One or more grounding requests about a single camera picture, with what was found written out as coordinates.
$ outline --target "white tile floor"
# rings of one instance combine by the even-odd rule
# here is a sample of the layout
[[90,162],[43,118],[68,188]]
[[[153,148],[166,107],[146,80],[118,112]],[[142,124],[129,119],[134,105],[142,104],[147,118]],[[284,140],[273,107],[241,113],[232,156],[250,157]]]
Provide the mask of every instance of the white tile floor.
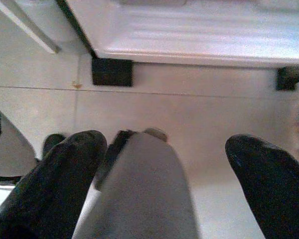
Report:
[[37,156],[54,132],[96,129],[111,142],[120,129],[160,127],[184,165],[203,238],[264,238],[224,145],[251,133],[292,152],[297,95],[275,92],[274,82],[273,69],[138,63],[133,88],[96,87],[88,55],[49,55],[0,13],[0,110]]

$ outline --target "white appliance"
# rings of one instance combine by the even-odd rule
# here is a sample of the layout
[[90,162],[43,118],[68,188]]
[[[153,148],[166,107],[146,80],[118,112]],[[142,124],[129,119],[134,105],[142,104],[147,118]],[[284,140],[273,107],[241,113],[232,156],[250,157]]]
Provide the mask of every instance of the white appliance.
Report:
[[299,65],[299,0],[67,0],[101,58]]

